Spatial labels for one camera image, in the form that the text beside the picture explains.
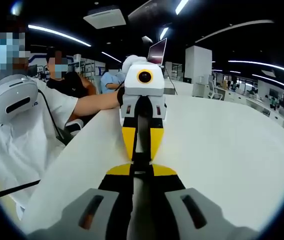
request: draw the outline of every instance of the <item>blue face mask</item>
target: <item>blue face mask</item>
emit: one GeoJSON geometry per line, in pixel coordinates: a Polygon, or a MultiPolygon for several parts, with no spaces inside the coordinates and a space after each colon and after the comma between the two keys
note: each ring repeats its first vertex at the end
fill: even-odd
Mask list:
{"type": "Polygon", "coordinates": [[[25,33],[14,37],[12,32],[0,34],[0,71],[12,69],[14,59],[30,57],[30,51],[25,51],[25,33]]]}

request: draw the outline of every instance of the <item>black strap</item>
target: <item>black strap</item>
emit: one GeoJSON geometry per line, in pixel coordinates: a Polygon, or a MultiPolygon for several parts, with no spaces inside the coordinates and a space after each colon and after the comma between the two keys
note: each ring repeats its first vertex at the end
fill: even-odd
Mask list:
{"type": "Polygon", "coordinates": [[[40,180],[37,180],[37,181],[33,181],[33,182],[23,184],[21,186],[16,186],[16,187],[12,187],[12,188],[0,191],[0,198],[5,196],[5,195],[12,194],[12,193],[15,193],[17,191],[32,187],[34,185],[37,185],[39,182],[40,182],[40,180]]]}
{"type": "Polygon", "coordinates": [[[53,116],[52,116],[52,113],[51,113],[51,110],[50,110],[50,108],[49,108],[49,104],[48,104],[48,101],[47,101],[46,96],[44,95],[44,93],[43,93],[40,89],[38,89],[37,91],[38,91],[38,92],[43,96],[43,98],[44,98],[44,101],[45,101],[45,104],[46,104],[48,113],[50,114],[50,117],[51,117],[51,120],[52,120],[52,122],[53,122],[54,128],[55,128],[55,130],[56,130],[56,132],[57,132],[57,135],[58,135],[58,138],[57,138],[57,139],[58,139],[59,141],[61,141],[61,142],[66,146],[69,142],[68,142],[68,141],[65,141],[65,139],[62,137],[62,135],[61,135],[61,133],[60,133],[60,131],[59,131],[59,129],[58,129],[58,126],[57,126],[57,124],[56,124],[56,122],[54,121],[54,118],[53,118],[53,116]]]}

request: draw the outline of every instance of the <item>black ceiling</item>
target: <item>black ceiling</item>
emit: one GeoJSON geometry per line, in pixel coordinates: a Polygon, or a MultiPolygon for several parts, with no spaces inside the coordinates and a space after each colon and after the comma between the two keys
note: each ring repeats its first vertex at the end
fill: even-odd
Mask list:
{"type": "MultiPolygon", "coordinates": [[[[3,6],[5,15],[14,1],[3,6]]],[[[141,37],[148,36],[157,42],[164,27],[169,27],[165,60],[184,63],[185,49],[197,45],[211,49],[214,69],[241,72],[243,77],[252,74],[265,76],[261,70],[272,68],[261,65],[228,63],[228,60],[255,61],[284,67],[284,1],[274,0],[189,0],[179,15],[175,9],[180,0],[91,0],[91,1],[23,1],[21,16],[30,24],[61,31],[79,38],[92,47],[86,47],[63,37],[40,31],[31,32],[31,44],[58,46],[67,54],[81,53],[86,58],[112,62],[101,54],[109,53],[123,61],[128,54],[146,56],[150,45],[141,37]],[[83,20],[89,10],[117,5],[127,25],[95,29],[83,20]],[[274,23],[255,24],[228,30],[195,44],[213,32],[256,20],[273,20],[274,23]]],[[[274,70],[276,80],[284,83],[284,71],[274,70]]]]}

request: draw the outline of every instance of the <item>white vr headset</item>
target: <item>white vr headset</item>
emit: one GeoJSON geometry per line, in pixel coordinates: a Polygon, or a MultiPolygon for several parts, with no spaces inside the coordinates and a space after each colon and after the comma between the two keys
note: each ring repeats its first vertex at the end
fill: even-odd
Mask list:
{"type": "Polygon", "coordinates": [[[29,110],[37,100],[37,84],[24,72],[0,72],[0,125],[29,110]]]}

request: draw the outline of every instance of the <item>white shirt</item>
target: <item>white shirt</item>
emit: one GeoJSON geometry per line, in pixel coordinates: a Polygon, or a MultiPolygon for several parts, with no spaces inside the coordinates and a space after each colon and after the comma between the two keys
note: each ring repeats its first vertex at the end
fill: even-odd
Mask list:
{"type": "MultiPolygon", "coordinates": [[[[43,81],[33,80],[44,93],[56,125],[64,129],[78,99],[48,88],[43,81]]],[[[56,138],[48,108],[39,93],[31,109],[0,126],[0,184],[9,189],[40,180],[64,147],[56,138]]],[[[11,197],[25,208],[35,187],[13,193],[11,197]]]]}

